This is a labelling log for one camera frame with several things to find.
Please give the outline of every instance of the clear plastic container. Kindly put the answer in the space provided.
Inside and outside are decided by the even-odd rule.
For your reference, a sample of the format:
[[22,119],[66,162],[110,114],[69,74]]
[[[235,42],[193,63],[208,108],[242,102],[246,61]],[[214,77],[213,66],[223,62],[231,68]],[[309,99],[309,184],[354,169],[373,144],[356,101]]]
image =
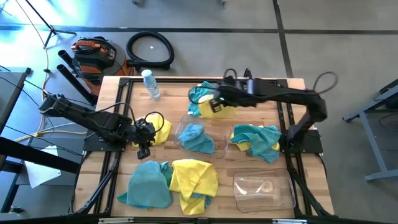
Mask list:
[[238,172],[234,175],[234,193],[242,213],[290,209],[296,203],[286,169]]
[[225,125],[221,123],[214,122],[214,124],[211,123],[211,120],[204,121],[200,118],[196,118],[192,115],[185,115],[182,117],[180,124],[175,132],[174,136],[174,144],[178,146],[179,148],[183,150],[187,150],[182,146],[182,143],[178,139],[180,135],[183,133],[185,128],[188,126],[188,124],[200,124],[203,125],[205,128],[205,133],[211,137],[214,140],[215,148],[214,148],[214,153],[213,154],[206,154],[202,152],[192,152],[201,156],[205,157],[212,157],[215,159],[222,159],[225,154],[226,154],[226,149],[228,147],[229,143],[229,138],[231,136],[231,129],[229,127],[226,127]]

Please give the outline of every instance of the wooden tabletop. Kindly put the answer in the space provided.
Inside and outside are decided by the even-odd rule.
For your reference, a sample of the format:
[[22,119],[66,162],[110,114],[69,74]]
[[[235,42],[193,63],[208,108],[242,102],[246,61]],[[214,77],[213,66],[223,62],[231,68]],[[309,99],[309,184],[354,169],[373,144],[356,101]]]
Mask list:
[[[178,77],[178,78],[197,78],[197,77]],[[288,85],[291,88],[304,89],[304,80],[299,78],[287,79]],[[119,77],[105,77],[99,100],[97,110],[111,106],[115,103],[116,93],[118,91]],[[131,106],[134,110],[136,118],[145,116],[151,111],[161,112],[165,119],[172,123],[169,138],[167,141],[159,146],[150,148],[150,157],[139,160],[137,159],[136,151],[131,147],[126,147],[122,153],[122,159],[118,170],[118,179],[116,184],[115,198],[113,202],[113,209],[111,215],[129,216],[129,217],[188,217],[182,213],[178,193],[173,193],[174,201],[169,208],[166,209],[151,209],[141,210],[119,203],[116,196],[124,193],[127,190],[127,183],[131,174],[138,164],[145,161],[169,161],[170,163],[177,159],[189,159],[193,155],[191,152],[179,149],[173,142],[176,128],[182,118],[187,113],[189,89],[197,83],[158,83],[161,93],[159,101],[154,101],[150,98],[148,91],[142,83],[134,83],[132,89]],[[298,121],[305,112],[305,107],[299,105],[292,105],[294,118]],[[275,102],[267,102],[258,104],[257,108],[238,108],[235,114],[227,118],[219,119],[225,125],[233,129],[235,124],[253,124],[253,125],[275,125],[279,127],[278,112]],[[103,164],[104,153],[93,152],[85,160],[81,167],[75,197],[75,209],[81,206],[89,199],[94,189],[98,185],[100,179],[100,172]],[[313,154],[302,155],[305,176],[307,179],[308,188],[312,191],[317,200],[323,205],[326,211],[333,213],[328,184],[326,181],[325,170],[321,160]],[[233,190],[233,176],[237,172],[250,172],[259,170],[271,169],[285,169],[285,158],[281,155],[274,163],[269,164],[262,159],[247,155],[241,152],[237,146],[230,144],[224,158],[212,159],[207,158],[211,162],[218,173],[218,193],[212,200],[211,205],[206,209],[205,213],[198,215],[198,217],[215,217],[215,218],[293,218],[293,209],[273,210],[265,212],[249,212],[241,213],[236,208]],[[302,193],[297,186],[298,203],[300,209],[304,213],[304,205],[302,200]],[[104,198],[102,209],[105,207],[106,198],[108,195],[108,187],[104,191]]]

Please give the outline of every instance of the water bottle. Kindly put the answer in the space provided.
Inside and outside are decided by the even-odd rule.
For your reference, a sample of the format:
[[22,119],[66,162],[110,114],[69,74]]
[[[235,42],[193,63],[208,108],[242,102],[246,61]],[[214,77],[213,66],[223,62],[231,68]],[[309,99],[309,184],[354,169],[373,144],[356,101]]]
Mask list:
[[157,86],[157,82],[155,77],[152,75],[152,71],[146,69],[141,72],[142,77],[144,77],[144,85],[147,88],[150,97],[154,100],[158,100],[160,98],[159,87]]

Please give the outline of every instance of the gray floor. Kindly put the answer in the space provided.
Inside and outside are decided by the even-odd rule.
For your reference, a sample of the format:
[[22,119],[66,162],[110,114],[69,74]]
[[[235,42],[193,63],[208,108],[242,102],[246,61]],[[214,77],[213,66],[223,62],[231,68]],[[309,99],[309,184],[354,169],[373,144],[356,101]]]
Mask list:
[[[20,2],[34,22],[41,24],[24,1]],[[37,9],[45,11],[44,15],[50,23],[63,26],[277,28],[271,0],[228,0],[225,8],[215,0],[146,0],[141,7],[131,4],[129,0],[120,0],[117,4],[112,0],[32,2]],[[83,6],[90,6],[91,10],[83,11],[86,9]],[[279,6],[286,29],[398,29],[398,2],[394,0],[279,0]],[[14,1],[9,1],[5,10],[13,16],[2,12],[0,23],[29,22]],[[55,70],[62,62],[57,57],[58,50],[69,49],[79,36],[94,35],[102,35],[125,46],[133,33],[79,32],[77,37],[67,34],[53,37],[49,43],[50,69]],[[172,43],[176,57],[169,71],[156,71],[155,75],[213,76],[221,75],[228,67],[242,74],[249,67],[256,77],[286,76],[278,34],[163,35]],[[355,120],[345,124],[341,117],[360,108],[380,88],[398,77],[398,36],[291,34],[286,35],[286,41],[294,77],[304,78],[309,88],[321,72],[332,70],[340,78],[336,88],[323,95],[329,118],[317,124],[322,135],[335,213],[345,218],[397,223],[398,179],[365,182],[364,174],[379,171],[376,160],[362,124]],[[45,67],[45,53],[34,30],[27,26],[26,30],[1,31],[2,52],[15,52],[15,47],[19,53],[0,54],[0,64],[7,67],[32,67],[35,72],[29,79],[40,84],[44,78],[41,70]],[[134,50],[149,60],[167,56],[164,47],[153,39],[140,40]],[[328,80],[325,79],[318,88],[327,85]],[[39,90],[28,84],[25,88],[40,101]],[[46,89],[82,100],[57,72],[52,74]],[[24,95],[21,95],[17,104],[22,110],[31,113],[23,116],[21,112],[15,112],[8,125],[33,133],[39,124],[39,114]],[[64,119],[52,120],[54,124],[67,122]],[[5,130],[4,135],[8,138],[21,136],[10,130]],[[65,205],[57,206],[60,210],[65,208]]]

